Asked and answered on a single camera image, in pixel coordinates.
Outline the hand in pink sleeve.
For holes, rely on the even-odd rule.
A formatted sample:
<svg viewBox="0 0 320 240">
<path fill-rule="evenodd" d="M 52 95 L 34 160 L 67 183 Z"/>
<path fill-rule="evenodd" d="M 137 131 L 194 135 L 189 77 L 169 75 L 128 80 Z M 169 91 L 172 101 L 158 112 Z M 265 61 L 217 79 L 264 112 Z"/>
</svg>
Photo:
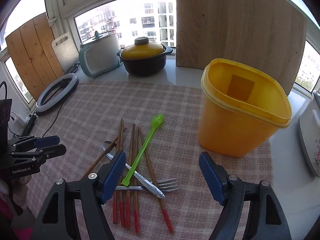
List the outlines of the hand in pink sleeve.
<svg viewBox="0 0 320 240">
<path fill-rule="evenodd" d="M 1 180 L 1 197 L 9 196 L 12 193 L 12 203 L 19 206 L 25 204 L 27 199 L 28 187 L 27 184 L 31 180 L 31 175 L 13 179 L 9 182 Z"/>
</svg>

